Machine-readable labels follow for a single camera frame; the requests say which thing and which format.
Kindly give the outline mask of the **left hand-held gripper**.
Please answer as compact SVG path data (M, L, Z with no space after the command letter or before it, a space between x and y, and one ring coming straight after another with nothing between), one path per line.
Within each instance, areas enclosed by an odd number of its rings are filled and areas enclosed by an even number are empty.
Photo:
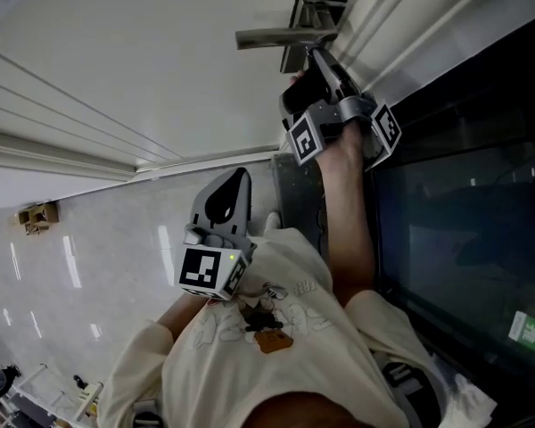
M231 300L257 245L246 235L252 181L247 169L231 169L195 197L190 224L178 248L178 286L195 296Z

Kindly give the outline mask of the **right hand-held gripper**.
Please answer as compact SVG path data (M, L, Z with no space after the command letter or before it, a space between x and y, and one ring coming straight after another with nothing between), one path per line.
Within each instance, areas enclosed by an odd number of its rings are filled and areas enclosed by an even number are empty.
M371 169L394 152L401 129L387 103L378 103L324 48L309 52L309 68L298 89L280 96L286 140L301 166L315 159L351 122L365 138L363 159Z

